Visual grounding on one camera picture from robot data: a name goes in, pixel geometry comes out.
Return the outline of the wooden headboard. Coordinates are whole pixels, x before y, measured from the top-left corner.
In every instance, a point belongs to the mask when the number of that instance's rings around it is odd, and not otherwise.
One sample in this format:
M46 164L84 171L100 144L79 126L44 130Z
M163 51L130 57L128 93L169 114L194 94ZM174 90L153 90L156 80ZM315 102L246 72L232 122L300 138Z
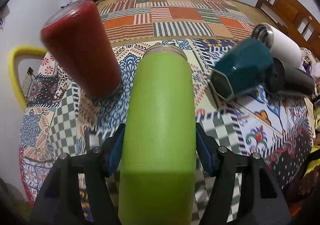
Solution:
M255 7L299 47L319 58L319 22L298 0L257 0Z

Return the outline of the teal faceted cup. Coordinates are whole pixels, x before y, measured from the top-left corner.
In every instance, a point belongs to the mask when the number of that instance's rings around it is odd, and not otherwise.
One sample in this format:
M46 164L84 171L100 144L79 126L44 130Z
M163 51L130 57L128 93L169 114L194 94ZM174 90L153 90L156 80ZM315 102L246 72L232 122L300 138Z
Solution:
M221 99L229 101L252 91L273 72L270 49L257 39L248 38L215 64L209 83Z

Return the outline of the black tumbler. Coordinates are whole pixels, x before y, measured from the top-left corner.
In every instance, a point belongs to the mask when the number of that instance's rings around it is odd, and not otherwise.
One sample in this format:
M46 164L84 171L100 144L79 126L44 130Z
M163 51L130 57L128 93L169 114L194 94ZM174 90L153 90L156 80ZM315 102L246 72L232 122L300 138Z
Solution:
M273 58L274 68L263 86L269 93L301 94L311 96L315 89L315 82L306 72L294 68Z

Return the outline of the white steel bottle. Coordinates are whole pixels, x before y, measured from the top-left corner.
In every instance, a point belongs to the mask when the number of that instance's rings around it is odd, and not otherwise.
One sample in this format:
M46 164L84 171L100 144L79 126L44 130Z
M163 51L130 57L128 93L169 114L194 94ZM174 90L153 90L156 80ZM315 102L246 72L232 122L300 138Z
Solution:
M270 49L272 57L299 68L302 63L302 52L296 42L280 30L268 23L261 23L255 26L251 34Z

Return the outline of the patchwork patterned bedspread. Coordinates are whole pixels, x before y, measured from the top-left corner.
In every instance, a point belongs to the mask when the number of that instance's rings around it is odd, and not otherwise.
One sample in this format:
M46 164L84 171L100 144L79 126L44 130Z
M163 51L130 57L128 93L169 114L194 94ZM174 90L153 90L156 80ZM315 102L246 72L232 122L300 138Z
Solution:
M225 101L213 90L215 64L251 34L256 25L228 0L104 0L96 3L100 19L121 70L121 83L109 97L92 98L47 50L31 87L20 131L22 182L31 210L41 187L62 153L85 155L126 125L138 63L153 45L180 48L191 68L195 130L233 153L258 153L272 171L291 215L289 224L306 224L319 201L319 185L300 195L312 151L310 96L269 93L263 84ZM120 167L106 178L118 214ZM93 224L84 174L79 174L82 211ZM242 174L235 175L228 221L236 219ZM200 224L215 178L204 171L196 151L191 222Z

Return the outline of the red tumbler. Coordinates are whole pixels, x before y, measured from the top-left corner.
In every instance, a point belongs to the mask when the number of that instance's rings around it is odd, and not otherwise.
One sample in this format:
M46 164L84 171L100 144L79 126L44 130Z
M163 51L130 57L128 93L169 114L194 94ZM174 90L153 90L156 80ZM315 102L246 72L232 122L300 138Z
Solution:
M61 8L44 24L40 37L88 96L109 97L120 87L120 66L92 0Z

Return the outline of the green bottle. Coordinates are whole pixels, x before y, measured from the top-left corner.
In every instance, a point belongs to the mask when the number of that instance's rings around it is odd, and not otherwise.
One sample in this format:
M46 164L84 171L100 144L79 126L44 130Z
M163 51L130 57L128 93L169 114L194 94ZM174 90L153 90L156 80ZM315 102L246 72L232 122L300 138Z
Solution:
M196 168L193 81L185 53L148 48L137 65L120 167L122 224L189 224Z

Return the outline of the yellow foam tube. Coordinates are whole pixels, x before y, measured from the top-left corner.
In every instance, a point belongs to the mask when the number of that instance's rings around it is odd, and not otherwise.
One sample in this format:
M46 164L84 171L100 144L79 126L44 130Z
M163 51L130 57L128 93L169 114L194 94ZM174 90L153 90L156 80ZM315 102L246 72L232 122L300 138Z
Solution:
M15 70L16 57L21 55L36 55L36 56L44 57L46 53L47 53L47 50L44 48L31 47L31 46L18 46L15 49L13 49L9 54L9 58L8 58L9 78L12 84L14 95L23 111L27 106L27 102L23 95L20 82Z

